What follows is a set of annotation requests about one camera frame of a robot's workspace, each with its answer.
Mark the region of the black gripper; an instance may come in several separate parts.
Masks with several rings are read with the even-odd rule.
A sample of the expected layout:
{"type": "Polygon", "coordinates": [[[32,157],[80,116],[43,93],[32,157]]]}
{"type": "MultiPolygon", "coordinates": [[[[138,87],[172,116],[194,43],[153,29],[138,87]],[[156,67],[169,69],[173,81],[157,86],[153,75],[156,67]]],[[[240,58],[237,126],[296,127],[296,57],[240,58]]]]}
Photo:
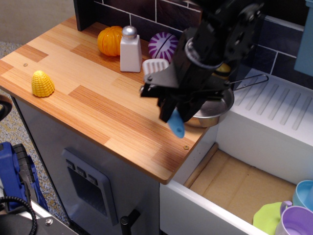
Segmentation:
{"type": "Polygon", "coordinates": [[[179,102],[179,114],[187,122],[206,99],[221,99],[230,88],[227,80],[215,75],[222,64],[219,56],[201,58],[187,52],[176,53],[171,63],[166,59],[148,59],[142,64],[144,85],[140,96],[158,98],[159,118],[165,123],[179,102]]]}

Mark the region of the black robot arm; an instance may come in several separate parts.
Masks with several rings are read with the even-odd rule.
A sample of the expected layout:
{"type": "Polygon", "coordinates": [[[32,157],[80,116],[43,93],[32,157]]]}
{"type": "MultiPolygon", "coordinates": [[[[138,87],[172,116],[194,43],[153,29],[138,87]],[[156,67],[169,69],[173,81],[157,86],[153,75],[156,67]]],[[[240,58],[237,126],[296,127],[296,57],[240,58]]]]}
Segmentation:
{"type": "Polygon", "coordinates": [[[263,0],[199,0],[199,26],[183,31],[170,65],[145,76],[142,97],[158,99],[159,117],[174,110],[188,121],[207,101],[221,100],[230,84],[214,76],[224,63],[240,61],[253,49],[263,0]]]}

